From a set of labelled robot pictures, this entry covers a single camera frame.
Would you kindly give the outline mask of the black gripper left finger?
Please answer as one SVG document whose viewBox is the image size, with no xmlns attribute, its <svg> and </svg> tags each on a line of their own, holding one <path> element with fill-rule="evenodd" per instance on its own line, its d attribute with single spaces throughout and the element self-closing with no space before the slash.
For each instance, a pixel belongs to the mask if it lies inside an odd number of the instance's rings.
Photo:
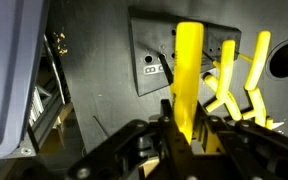
<svg viewBox="0 0 288 180">
<path fill-rule="evenodd" d="M 171 103 L 168 99 L 161 100 L 161 115 L 159 120 L 163 143 L 166 146 L 169 156 L 184 153 L 186 150 L 186 140 L 179 131 L 174 119 Z"/>
</svg>

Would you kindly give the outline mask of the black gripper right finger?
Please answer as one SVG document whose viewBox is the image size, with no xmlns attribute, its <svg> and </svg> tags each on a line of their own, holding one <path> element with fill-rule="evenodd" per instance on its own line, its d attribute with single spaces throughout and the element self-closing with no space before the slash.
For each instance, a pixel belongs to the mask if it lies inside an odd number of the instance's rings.
<svg viewBox="0 0 288 180">
<path fill-rule="evenodd" d="M 204 153 L 217 151 L 218 140 L 209 126 L 208 114 L 201 104 L 197 105 L 193 132 Z"/>
</svg>

